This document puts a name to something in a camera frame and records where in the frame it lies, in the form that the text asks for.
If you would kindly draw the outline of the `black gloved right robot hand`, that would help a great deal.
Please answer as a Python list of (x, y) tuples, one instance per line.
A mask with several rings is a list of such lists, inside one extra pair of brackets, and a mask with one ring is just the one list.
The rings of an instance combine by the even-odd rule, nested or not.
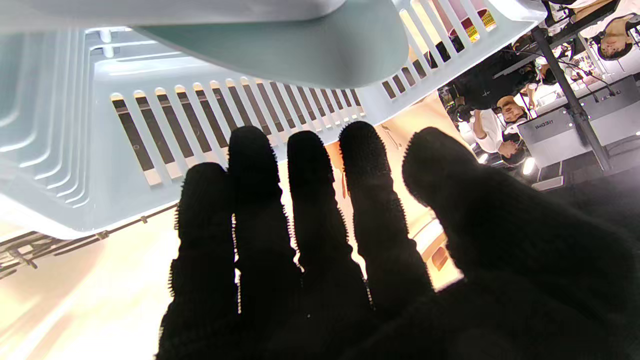
[(434, 290), (383, 141), (365, 121), (339, 135), (352, 259), (320, 137), (287, 142), (294, 223), (278, 164), (254, 126), (231, 133), (228, 168), (190, 168), (158, 360), (637, 360), (639, 244), (479, 164), (434, 127), (402, 162), (462, 279)]

